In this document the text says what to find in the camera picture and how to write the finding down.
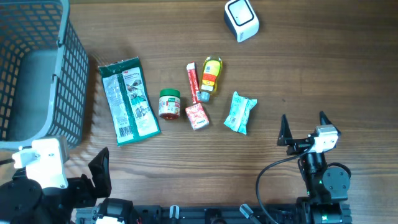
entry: plastic basket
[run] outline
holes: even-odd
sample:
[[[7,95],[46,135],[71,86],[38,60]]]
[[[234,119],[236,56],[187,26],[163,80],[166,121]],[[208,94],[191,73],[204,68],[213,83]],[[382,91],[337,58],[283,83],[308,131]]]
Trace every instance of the plastic basket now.
[[[88,57],[67,0],[0,1],[0,149],[81,141]]]

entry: wooden table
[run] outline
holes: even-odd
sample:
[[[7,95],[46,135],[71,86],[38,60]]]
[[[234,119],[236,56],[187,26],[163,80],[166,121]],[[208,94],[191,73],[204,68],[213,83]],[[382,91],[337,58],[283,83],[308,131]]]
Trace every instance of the wooden table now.
[[[280,117],[296,138],[325,111],[343,132],[328,162],[353,173],[348,192],[354,222],[398,219],[398,4],[379,1],[253,1],[260,30],[237,43],[223,20],[225,1],[72,5],[70,19],[90,55],[83,142],[70,152],[68,177],[90,176],[88,163],[110,150],[112,197],[135,205],[257,204],[260,170],[286,158],[277,147]],[[193,131],[185,114],[158,117],[162,134],[116,146],[98,65],[140,56],[152,108],[159,91],[181,91],[192,104],[186,65],[198,73],[211,53],[222,56],[220,93],[205,105],[210,127]],[[248,135],[224,124],[234,91],[258,99]],[[2,152],[2,158],[11,156]],[[12,165],[2,166],[2,182]],[[261,181],[263,200],[294,203],[306,190],[296,162]]]

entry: teal wrapper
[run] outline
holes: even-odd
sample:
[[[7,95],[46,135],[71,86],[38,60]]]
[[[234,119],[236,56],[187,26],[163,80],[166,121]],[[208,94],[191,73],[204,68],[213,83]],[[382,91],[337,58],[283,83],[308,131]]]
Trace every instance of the teal wrapper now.
[[[239,96],[238,92],[234,92],[231,103],[231,110],[224,124],[233,131],[247,134],[246,125],[249,120],[250,110],[257,104],[257,100],[250,100],[246,97]]]
[[[118,146],[160,133],[150,107],[139,58],[99,68],[111,110]]]

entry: green lid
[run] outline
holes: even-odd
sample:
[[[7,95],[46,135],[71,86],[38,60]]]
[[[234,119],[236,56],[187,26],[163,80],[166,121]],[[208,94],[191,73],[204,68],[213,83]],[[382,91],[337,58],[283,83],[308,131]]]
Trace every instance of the green lid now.
[[[162,96],[176,96],[176,97],[180,97],[180,92],[178,90],[174,90],[174,89],[164,89],[160,91],[160,97]]]

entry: mustard bottle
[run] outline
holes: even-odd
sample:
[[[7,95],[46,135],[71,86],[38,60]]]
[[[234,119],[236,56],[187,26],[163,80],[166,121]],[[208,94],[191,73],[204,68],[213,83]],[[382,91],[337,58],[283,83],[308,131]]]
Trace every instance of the mustard bottle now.
[[[200,82],[200,100],[208,102],[210,95],[217,91],[217,81],[223,69],[223,61],[218,56],[209,56],[203,64],[203,73]]]

